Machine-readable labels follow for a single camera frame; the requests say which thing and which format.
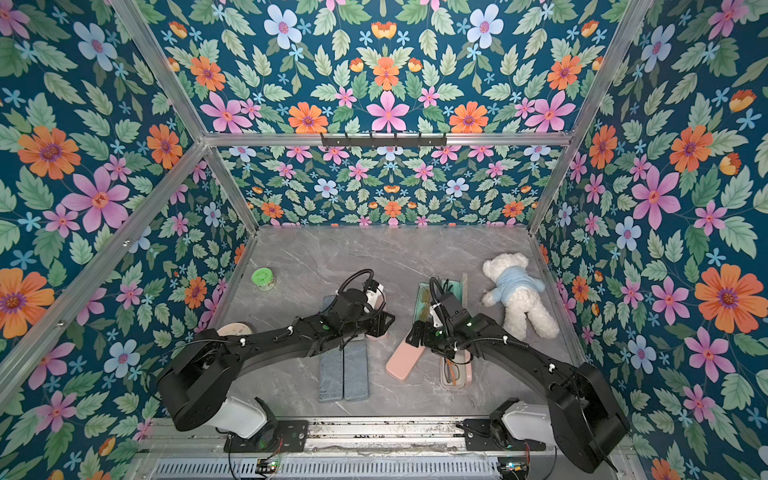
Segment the green case with black glasses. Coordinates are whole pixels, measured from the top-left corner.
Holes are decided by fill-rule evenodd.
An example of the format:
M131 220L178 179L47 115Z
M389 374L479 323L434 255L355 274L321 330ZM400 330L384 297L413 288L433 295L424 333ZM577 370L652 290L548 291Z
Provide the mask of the green case with black glasses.
M469 286L468 275L466 273L461 275L459 280L445 279L439 282L439 285L444 294L453 294L463 309L468 306L469 300Z

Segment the grey case with red glasses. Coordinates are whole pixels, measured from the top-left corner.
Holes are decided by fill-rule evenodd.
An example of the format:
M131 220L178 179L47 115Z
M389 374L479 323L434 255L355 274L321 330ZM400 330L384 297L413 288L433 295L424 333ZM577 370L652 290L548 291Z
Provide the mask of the grey case with red glasses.
M325 312L325 311L327 311L327 310L330 308L330 306L332 305L332 303L334 302L335 298L336 298L336 296L335 296L335 295L329 295L329 296L325 296L325 297L323 298L323 300L322 300L322 308L321 308L321 311L322 311L322 312Z

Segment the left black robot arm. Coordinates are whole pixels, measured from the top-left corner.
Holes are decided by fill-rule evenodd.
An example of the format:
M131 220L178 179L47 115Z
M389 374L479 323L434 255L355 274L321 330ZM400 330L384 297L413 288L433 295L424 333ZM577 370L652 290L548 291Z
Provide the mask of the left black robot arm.
M328 306L286 327L247 335L212 328L197 333L160 373L156 391L178 431L211 425L236 403L229 391L240 374L344 349L361 335L380 337L395 320L385 306L374 271L362 269L342 283Z

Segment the green case with olive glasses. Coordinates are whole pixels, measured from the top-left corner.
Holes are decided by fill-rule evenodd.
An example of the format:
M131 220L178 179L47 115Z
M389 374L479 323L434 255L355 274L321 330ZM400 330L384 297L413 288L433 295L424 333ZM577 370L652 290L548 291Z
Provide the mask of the green case with olive glasses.
M427 324L433 323L432 313L431 313L431 303L432 303L432 297L431 297L429 284L420 283L418 292L416 295L416 304L414 307L415 322L425 322Z

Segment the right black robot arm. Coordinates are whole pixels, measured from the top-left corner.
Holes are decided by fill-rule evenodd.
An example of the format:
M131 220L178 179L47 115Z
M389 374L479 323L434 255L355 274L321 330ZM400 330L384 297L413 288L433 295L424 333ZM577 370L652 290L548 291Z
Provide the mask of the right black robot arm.
M603 374L593 365L559 361L515 338L492 318L471 315L446 283L428 283L430 315L414 323L407 341L455 365L495 364L544 399L527 405L511 397L488 417L484 435L500 450L525 442L552 445L586 473L611 462L631 425Z

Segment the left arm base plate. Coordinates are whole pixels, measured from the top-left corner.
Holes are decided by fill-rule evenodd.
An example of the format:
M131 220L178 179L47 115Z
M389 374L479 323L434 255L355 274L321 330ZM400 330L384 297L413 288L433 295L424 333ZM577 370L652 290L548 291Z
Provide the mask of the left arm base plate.
M271 420L253 437L230 437L226 453L296 453L304 450L308 438L307 420Z

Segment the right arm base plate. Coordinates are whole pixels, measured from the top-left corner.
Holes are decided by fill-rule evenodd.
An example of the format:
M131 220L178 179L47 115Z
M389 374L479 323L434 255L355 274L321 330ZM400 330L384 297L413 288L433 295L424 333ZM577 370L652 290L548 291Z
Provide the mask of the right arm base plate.
M455 426L463 432L468 451L538 452L547 449L545 443L513 437L497 420L468 418L457 422Z

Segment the grey case with yellow glasses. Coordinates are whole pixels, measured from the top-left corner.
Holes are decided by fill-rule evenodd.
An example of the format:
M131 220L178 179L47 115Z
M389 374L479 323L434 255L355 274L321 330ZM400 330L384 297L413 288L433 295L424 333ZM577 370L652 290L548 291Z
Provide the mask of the grey case with yellow glasses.
M365 339L353 340L343 353L344 400L363 401L369 398L368 352Z

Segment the grey case with white glasses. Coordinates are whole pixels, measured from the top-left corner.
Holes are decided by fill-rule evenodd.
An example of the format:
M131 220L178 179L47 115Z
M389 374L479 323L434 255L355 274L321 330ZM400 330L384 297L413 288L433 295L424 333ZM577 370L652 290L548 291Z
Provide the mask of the grey case with white glasses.
M344 398L344 355L340 349L332 349L320 355L319 388L320 403Z

